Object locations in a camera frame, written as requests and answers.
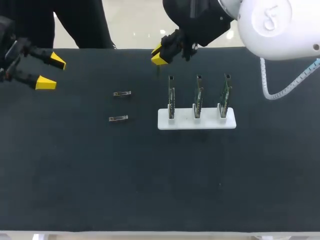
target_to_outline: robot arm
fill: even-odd
[[[66,62],[53,51],[33,46],[27,38],[17,38],[14,30],[14,22],[0,16],[0,82],[15,79],[35,90],[54,90],[57,85],[55,81],[41,75],[25,73],[18,69],[18,65],[21,58],[28,55],[61,70],[66,68]]]
[[[183,55],[187,61],[197,50],[192,46],[207,46],[227,32],[233,20],[238,20],[244,45],[261,58],[288,60],[320,55],[319,0],[163,0],[163,6],[179,26],[179,34],[174,33],[179,41],[172,43],[178,46],[174,54],[191,53]],[[154,63],[172,61],[168,45],[164,41],[155,49],[158,55],[152,55]]]

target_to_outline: black pants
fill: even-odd
[[[114,48],[102,0],[13,0],[13,2],[18,37],[28,37],[39,48],[53,48],[54,12],[79,48]]]

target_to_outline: white holder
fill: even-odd
[[[219,104],[217,107],[202,108],[200,118],[195,118],[195,107],[176,108],[174,119],[169,119],[168,108],[158,111],[159,130],[209,130],[209,129],[235,129],[237,127],[235,113],[228,108],[226,118],[221,118]]]

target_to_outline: white cable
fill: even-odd
[[[307,77],[309,77],[315,70],[320,67],[320,58],[310,65],[303,73],[301,73],[289,86],[276,94],[269,94],[267,83],[267,71],[266,62],[263,58],[260,58],[261,64],[261,77],[262,77],[262,90],[266,99],[277,100],[288,95],[293,89],[295,89],[300,83],[302,83]]]

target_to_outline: black tabletop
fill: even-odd
[[[0,84],[0,230],[320,232],[320,71],[268,101],[244,48],[200,49],[159,76],[150,50],[57,53],[64,72],[23,63],[57,90]],[[310,63],[267,61],[270,92]],[[225,73],[236,129],[158,130],[169,74],[188,108],[197,74],[203,106],[215,107]]]

